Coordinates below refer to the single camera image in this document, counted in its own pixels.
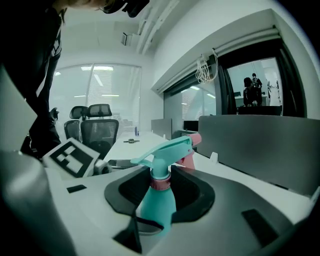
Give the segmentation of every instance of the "black headset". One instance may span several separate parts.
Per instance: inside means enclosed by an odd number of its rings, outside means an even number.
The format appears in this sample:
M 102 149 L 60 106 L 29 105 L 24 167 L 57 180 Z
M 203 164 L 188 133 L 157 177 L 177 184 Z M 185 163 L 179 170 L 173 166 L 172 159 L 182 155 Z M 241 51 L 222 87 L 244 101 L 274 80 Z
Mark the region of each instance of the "black headset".
M 105 7 L 103 12 L 105 14 L 113 14 L 119 11 L 125 4 L 126 6 L 122 11 L 127 12 L 130 18 L 134 18 L 149 4 L 149 0 L 116 0 L 114 5 Z

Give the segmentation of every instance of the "chair headrest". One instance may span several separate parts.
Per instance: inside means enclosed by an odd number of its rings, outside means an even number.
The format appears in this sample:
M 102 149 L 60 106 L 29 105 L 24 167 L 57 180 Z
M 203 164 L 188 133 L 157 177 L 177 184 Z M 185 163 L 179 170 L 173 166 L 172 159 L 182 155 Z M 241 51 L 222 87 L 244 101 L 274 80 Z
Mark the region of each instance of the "chair headrest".
M 109 104 L 95 104 L 91 105 L 86 113 L 89 118 L 111 117 L 111 109 Z
M 79 119 L 81 117 L 85 117 L 87 115 L 87 106 L 74 106 L 71 111 L 69 117 L 71 119 Z

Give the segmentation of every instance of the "gray partition panel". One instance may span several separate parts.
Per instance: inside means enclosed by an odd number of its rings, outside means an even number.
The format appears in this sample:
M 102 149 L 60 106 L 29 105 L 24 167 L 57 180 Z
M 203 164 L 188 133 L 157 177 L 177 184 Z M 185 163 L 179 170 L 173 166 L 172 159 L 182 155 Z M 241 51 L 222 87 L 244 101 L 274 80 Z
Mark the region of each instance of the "gray partition panel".
M 197 152 L 220 163 L 312 195 L 320 185 L 320 120 L 271 115 L 201 116 Z
M 172 119 L 155 119 L 151 120 L 151 130 L 153 130 L 153 133 L 163 137 L 165 135 L 165 138 L 168 140 L 171 140 L 172 138 Z

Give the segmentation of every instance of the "small black object on desk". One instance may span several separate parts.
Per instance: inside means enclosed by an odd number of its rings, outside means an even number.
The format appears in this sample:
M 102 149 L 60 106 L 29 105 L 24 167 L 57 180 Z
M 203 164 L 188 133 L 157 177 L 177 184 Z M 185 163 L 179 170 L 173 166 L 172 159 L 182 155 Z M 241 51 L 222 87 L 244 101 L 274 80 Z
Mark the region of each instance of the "small black object on desk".
M 130 138 L 129 140 L 124 141 L 124 143 L 129 143 L 129 144 L 133 144 L 136 142 L 139 142 L 140 140 L 135 140 L 134 138 Z

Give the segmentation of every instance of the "person in black clothing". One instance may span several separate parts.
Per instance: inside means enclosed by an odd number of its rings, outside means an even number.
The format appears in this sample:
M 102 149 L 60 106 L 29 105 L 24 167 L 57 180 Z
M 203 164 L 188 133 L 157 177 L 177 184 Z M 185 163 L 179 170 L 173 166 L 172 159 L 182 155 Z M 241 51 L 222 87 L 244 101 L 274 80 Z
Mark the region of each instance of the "person in black clothing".
M 15 1 L 5 1 L 2 6 L 2 10 L 14 11 L 1 17 L 5 25 L 2 26 L 0 61 L 37 114 L 29 134 L 39 157 L 61 143 L 50 117 L 49 94 L 62 51 L 61 26 L 66 10 L 69 7 L 102 9 L 114 2 L 42 0 L 27 1 L 25 6 L 19 6 Z
M 256 73 L 253 73 L 253 74 L 252 74 L 252 83 L 253 83 L 253 86 L 254 86 L 254 87 L 259 88 L 259 89 L 261 90 L 261 88 L 262 88 L 262 82 L 260 81 L 259 78 L 257 78 Z
M 244 79 L 243 103 L 246 107 L 261 106 L 262 95 L 261 89 L 254 87 L 250 77 Z

